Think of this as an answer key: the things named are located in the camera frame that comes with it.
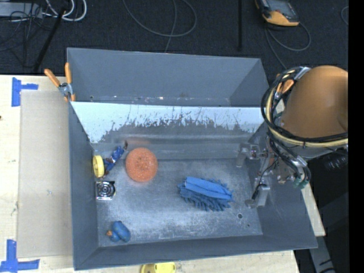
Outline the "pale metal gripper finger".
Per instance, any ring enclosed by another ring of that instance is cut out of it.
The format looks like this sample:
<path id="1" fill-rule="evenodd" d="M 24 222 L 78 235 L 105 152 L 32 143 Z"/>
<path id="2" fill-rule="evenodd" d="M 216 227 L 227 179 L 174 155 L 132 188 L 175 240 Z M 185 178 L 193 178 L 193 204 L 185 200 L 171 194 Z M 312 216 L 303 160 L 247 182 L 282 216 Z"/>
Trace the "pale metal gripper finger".
<path id="1" fill-rule="evenodd" d="M 269 193 L 269 184 L 265 180 L 262 180 L 257 183 L 252 196 L 245 200 L 245 205 L 249 209 L 262 208 L 266 205 Z"/>
<path id="2" fill-rule="evenodd" d="M 257 144 L 241 143 L 235 161 L 236 167 L 242 167 L 246 160 L 258 160 L 260 147 Z"/>

